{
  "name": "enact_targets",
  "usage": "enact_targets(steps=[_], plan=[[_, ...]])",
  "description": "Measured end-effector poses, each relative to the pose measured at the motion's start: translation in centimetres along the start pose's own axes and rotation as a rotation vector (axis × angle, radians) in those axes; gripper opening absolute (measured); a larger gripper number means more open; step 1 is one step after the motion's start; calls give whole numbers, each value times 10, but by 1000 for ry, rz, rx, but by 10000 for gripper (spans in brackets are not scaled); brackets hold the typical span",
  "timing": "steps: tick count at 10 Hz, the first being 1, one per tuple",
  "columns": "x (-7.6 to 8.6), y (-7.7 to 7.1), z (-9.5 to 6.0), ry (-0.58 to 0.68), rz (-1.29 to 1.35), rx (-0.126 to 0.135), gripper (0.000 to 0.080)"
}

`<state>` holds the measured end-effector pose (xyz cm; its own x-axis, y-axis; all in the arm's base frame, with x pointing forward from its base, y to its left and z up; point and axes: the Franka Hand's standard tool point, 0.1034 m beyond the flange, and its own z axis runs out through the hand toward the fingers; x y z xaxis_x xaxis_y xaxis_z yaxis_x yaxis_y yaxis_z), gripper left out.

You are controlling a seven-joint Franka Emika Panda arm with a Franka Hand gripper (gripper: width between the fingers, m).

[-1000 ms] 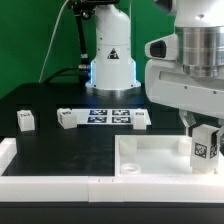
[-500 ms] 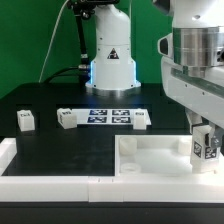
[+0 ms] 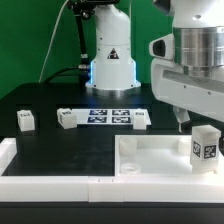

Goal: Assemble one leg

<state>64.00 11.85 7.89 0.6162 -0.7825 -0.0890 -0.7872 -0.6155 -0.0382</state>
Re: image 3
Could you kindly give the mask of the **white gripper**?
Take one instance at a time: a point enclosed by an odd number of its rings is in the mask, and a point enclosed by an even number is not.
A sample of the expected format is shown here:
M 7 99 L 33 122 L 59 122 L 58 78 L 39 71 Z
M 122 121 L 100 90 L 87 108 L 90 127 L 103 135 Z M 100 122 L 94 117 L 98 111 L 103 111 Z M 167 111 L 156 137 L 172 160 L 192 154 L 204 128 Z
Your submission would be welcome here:
M 199 78 L 185 75 L 172 61 L 155 58 L 151 84 L 157 100 L 174 106 L 181 133 L 192 127 L 188 111 L 224 122 L 224 66 L 213 68 L 211 78 Z

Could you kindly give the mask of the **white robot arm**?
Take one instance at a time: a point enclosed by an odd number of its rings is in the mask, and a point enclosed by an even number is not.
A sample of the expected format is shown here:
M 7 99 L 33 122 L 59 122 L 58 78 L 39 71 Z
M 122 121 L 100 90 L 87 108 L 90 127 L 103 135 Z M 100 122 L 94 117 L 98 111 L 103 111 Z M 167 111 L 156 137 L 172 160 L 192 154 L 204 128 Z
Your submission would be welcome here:
M 150 42 L 154 97 L 180 124 L 191 112 L 224 122 L 224 0 L 151 0 L 173 17 L 172 32 Z M 97 54 L 86 87 L 98 93 L 140 86 L 131 58 L 130 19 L 109 2 L 94 4 Z

